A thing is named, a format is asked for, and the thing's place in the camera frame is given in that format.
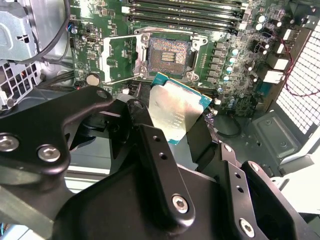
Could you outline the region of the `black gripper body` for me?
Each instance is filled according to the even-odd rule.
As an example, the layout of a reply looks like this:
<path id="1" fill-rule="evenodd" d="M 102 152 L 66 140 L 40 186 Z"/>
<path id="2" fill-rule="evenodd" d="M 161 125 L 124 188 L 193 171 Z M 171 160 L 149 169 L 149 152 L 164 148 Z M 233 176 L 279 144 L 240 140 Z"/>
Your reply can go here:
<path id="1" fill-rule="evenodd" d="M 143 169 L 133 164 L 70 198 L 58 213 L 55 240 L 231 240 L 219 185 L 201 173 L 179 167 L 195 207 L 195 220 L 175 234 L 160 218 L 159 201 Z"/>

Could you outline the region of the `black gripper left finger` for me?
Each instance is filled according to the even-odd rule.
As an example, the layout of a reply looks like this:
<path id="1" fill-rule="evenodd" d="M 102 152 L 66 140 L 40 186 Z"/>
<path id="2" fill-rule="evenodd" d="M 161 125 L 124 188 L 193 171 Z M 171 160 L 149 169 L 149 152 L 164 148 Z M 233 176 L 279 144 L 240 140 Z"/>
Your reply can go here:
<path id="1" fill-rule="evenodd" d="M 70 151 L 85 142 L 83 125 L 96 117 L 106 121 L 105 136 L 120 164 L 116 173 L 140 165 L 158 200 L 159 217 L 174 234 L 185 232 L 196 211 L 162 130 L 141 101 L 113 100 L 94 86 L 0 120 L 0 219 L 53 236 L 60 210 L 77 195 L 65 182 Z"/>

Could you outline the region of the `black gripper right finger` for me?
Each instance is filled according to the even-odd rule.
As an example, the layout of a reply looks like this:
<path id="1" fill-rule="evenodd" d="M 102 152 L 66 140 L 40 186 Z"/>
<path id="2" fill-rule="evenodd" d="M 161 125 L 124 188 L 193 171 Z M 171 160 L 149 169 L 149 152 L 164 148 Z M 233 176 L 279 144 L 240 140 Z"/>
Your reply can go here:
<path id="1" fill-rule="evenodd" d="M 197 171 L 218 185 L 218 218 L 226 240 L 311 240 L 313 231 L 264 170 L 239 163 L 200 116 L 186 134 Z"/>

